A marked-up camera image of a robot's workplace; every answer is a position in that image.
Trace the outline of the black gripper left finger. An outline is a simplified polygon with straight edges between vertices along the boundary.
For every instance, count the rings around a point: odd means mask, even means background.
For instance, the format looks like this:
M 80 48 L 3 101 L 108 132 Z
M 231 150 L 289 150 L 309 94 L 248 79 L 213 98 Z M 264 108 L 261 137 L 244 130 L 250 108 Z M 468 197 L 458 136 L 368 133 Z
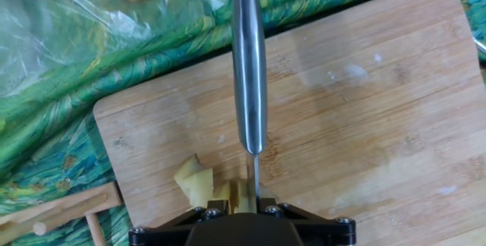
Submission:
M 192 229 L 198 224 L 228 214 L 227 200 L 210 200 L 207 208 L 192 208 L 161 226 L 132 228 L 128 232 L 129 245 L 184 245 Z

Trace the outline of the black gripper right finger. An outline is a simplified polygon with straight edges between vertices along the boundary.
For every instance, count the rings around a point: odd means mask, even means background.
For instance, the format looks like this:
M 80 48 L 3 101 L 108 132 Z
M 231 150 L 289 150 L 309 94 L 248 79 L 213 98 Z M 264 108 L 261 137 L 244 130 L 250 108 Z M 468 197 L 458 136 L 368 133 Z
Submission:
M 269 197 L 260 199 L 260 214 L 284 219 L 292 227 L 292 236 L 303 245 L 357 245 L 356 221 L 349 217 L 325 219 Z

